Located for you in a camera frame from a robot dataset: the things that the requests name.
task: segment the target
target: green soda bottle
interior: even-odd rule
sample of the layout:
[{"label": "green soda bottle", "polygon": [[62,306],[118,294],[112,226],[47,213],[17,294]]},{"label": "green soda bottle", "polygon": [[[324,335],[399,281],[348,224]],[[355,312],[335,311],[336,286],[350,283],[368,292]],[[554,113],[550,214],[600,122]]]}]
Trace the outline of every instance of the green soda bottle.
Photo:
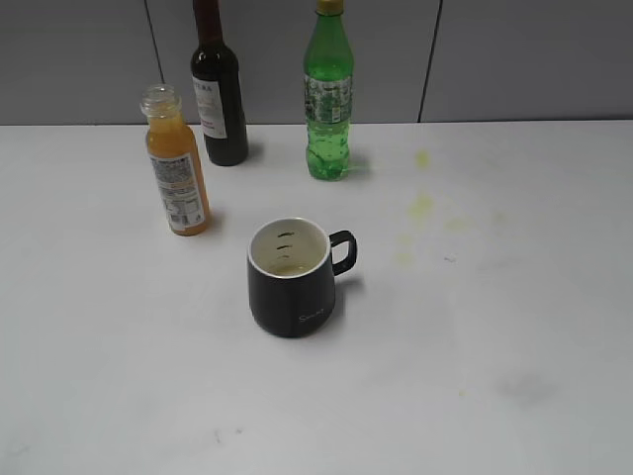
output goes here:
[{"label": "green soda bottle", "polygon": [[315,31],[304,58],[308,170],[320,180],[347,174],[354,56],[341,22],[343,0],[317,0]]}]

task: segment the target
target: yellow bottle cap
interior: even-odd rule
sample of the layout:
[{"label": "yellow bottle cap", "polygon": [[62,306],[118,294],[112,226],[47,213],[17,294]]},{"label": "yellow bottle cap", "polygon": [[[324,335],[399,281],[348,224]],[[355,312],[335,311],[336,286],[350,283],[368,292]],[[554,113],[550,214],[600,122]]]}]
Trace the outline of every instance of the yellow bottle cap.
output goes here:
[{"label": "yellow bottle cap", "polygon": [[340,15],[343,13],[343,0],[317,0],[316,12],[321,15]]}]

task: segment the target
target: orange liquid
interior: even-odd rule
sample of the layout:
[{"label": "orange liquid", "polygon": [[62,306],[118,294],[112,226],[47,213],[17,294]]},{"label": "orange liquid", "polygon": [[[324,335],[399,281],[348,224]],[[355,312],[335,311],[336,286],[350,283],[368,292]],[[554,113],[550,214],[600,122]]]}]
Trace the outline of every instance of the orange liquid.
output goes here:
[{"label": "orange liquid", "polygon": [[185,153],[191,153],[195,178],[198,182],[198,190],[205,212],[205,221],[198,226],[187,228],[186,230],[174,230],[171,224],[169,227],[176,235],[193,236],[204,231],[211,222],[211,212],[209,211],[209,199],[207,189],[202,175],[200,156],[198,156],[198,146],[196,138],[191,129],[185,124],[182,114],[173,117],[150,118],[149,131],[147,132],[147,151],[159,158],[176,158]]}]

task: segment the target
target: bottle label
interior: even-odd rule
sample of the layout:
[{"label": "bottle label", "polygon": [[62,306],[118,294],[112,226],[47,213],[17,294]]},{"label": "bottle label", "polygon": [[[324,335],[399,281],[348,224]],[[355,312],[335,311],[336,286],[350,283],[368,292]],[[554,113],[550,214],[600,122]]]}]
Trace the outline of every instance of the bottle label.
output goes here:
[{"label": "bottle label", "polygon": [[205,221],[205,209],[191,153],[174,158],[160,158],[151,154],[149,158],[171,227],[176,231],[185,231],[201,225]]},{"label": "bottle label", "polygon": [[194,77],[200,124],[205,136],[226,139],[225,113],[218,81],[203,81]]},{"label": "bottle label", "polygon": [[340,81],[319,81],[306,75],[306,118],[338,124],[352,115],[352,76]]}]

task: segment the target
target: bottle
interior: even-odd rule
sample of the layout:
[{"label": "bottle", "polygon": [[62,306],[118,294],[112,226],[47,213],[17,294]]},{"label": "bottle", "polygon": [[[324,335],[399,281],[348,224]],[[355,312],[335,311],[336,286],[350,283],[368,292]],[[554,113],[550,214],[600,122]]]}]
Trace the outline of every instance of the bottle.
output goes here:
[{"label": "bottle", "polygon": [[343,0],[318,0],[316,26],[304,57],[308,170],[320,180],[347,174],[354,56],[341,22]]},{"label": "bottle", "polygon": [[176,235],[193,236],[211,222],[196,138],[185,124],[180,96],[173,86],[149,86],[140,102],[147,116],[146,144],[169,227]]},{"label": "bottle", "polygon": [[200,45],[191,73],[211,162],[231,166],[248,156],[237,57],[222,36],[218,0],[193,0]]}]

